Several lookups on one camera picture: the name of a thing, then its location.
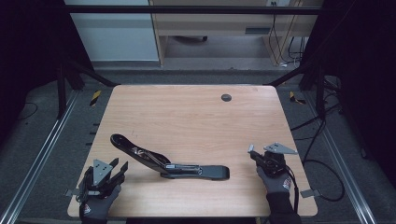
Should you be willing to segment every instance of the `black glove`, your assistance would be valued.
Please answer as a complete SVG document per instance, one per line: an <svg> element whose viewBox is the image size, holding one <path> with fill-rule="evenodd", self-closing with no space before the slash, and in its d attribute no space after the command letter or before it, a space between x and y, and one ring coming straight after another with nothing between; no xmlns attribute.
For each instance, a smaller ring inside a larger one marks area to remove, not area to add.
<svg viewBox="0 0 396 224"><path fill-rule="evenodd" d="M289 193L291 178L287 173L284 173L283 175L280 175L276 178L272 178L266 175L264 170L260 166L257 166L256 171L259 177L262 179L265 187L267 188L267 194L275 192Z"/></svg>
<svg viewBox="0 0 396 224"><path fill-rule="evenodd" d="M113 192L104 199L99 199L95 196L88 196L88 201L84 207L84 217L95 218L95 219L107 219L108 210L111 204L119 196L121 186L117 185Z"/></svg>

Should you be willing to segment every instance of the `wall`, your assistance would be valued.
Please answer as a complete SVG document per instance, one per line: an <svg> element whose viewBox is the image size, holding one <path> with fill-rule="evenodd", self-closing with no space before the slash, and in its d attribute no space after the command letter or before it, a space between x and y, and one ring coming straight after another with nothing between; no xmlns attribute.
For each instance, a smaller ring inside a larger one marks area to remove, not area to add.
<svg viewBox="0 0 396 224"><path fill-rule="evenodd" d="M147 0L64 0L67 5L147 6ZM159 62L149 14L72 13L93 66Z"/></svg>

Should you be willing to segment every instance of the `wooden table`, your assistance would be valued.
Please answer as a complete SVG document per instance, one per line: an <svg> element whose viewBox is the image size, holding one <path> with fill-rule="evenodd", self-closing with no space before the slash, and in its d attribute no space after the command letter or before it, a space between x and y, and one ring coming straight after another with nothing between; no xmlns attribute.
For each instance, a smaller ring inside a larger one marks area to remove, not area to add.
<svg viewBox="0 0 396 224"><path fill-rule="evenodd" d="M232 100L224 102L222 94ZM173 163L225 165L230 179L166 179L116 149L120 133L136 145ZM265 217L270 213L265 186L248 147L263 153L279 142L296 149L276 89L250 85L120 85L114 88L80 180L93 160L129 162L110 217ZM286 155L300 190L309 189L300 158ZM290 199L293 202L293 190ZM299 214L313 216L313 198L300 197ZM68 214L78 217L73 198Z"/></svg>

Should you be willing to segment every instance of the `floor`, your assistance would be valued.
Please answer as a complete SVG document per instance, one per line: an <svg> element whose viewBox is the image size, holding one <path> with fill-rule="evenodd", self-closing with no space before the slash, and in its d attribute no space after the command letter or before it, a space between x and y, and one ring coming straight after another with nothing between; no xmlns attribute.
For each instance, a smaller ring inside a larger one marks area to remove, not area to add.
<svg viewBox="0 0 396 224"><path fill-rule="evenodd" d="M290 52L300 51L300 43L297 40L290 47ZM169 39L168 45L163 66L139 64L133 69L119 71L103 69L98 72L109 79L134 84L260 85L282 77L299 65L297 59L285 55L285 59L289 61L287 66L274 66L260 37L210 36L206 42L203 42L200 37L174 36ZM297 58L299 54L291 54L291 56ZM306 118L315 116L315 109L312 106L315 104L315 92L300 92L298 89L300 78L297 76L277 88L290 127L295 127ZM52 194L63 191L67 186L75 185L76 174L81 172L80 165L85 162L97 129L95 124L100 122L106 108L106 101L98 102L95 108L87 108L80 104L89 102L92 97L91 91L98 88L103 90L103 99L108 99L111 94L110 88L103 87L95 80L89 77L84 77L84 80L86 87L83 92L75 93L69 90L67 93L69 99L79 95L77 105L73 108L74 111L70 112L72 120L78 120L78 122L67 120L65 126L56 120L57 105L49 103L57 100L57 94L54 92L55 83L38 88L28 96L29 100L39 105L38 109L35 104L26 105L12 137L2 146L0 174L6 181L2 181L1 187L6 190L0 197L3 213L1 223L78 223L77 220L63 220L65 211L60 213L58 210L64 210L64 205L69 201ZM331 77L329 80L334 83L337 81L336 78ZM296 93L297 100L304 99L306 104L299 104L299 101L291 103L291 91ZM336 103L335 101L336 99L332 97L328 99L329 104ZM47 142L49 133L53 133L54 123L55 126L63 127L62 133L54 133L57 144L68 145L68 150L64 150L64 146L54 146ZM318 129L318 123L313 122L312 125L300 132L293 132L299 151L300 149L307 151L309 148L309 142L301 139L312 136L314 130ZM360 156L356 149L359 147L358 143L354 140L353 133L340 113L329 114L326 129L322 130L320 138L321 141L316 142L315 147L323 150L314 151L312 157L331 164L345 183L346 196L340 203L329 203L318 198L320 213L317 217L305 219L304 222L396 222L396 215L392 212L396 206L394 188L387 183L375 162L367 161ZM53 151L46 154L44 147ZM29 170L33 168L39 170L37 175L29 175ZM312 187L322 189L323 195L338 197L340 186L336 175L329 175L326 169L322 169L323 167L314 163L307 165L306 172L310 176ZM33 182L33 185L26 184L25 180ZM112 222L121 223L122 220L111 220L110 223Z"/></svg>

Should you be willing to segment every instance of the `table top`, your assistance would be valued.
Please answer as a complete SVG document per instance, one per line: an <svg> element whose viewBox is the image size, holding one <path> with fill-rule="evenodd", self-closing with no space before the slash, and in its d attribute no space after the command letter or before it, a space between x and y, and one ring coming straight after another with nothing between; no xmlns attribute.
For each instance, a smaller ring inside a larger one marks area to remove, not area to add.
<svg viewBox="0 0 396 224"><path fill-rule="evenodd" d="M221 95L232 99L225 102ZM110 143L119 133L172 163L224 165L230 179L167 179ZM265 186L248 154L250 144L279 142L296 149L276 89L251 85L120 85L114 88L79 181L97 159L129 162L110 217L265 217ZM285 155L300 190L309 184L298 155ZM294 201L293 188L290 191ZM315 200L299 201L300 216L313 216ZM68 214L78 217L73 198Z"/></svg>

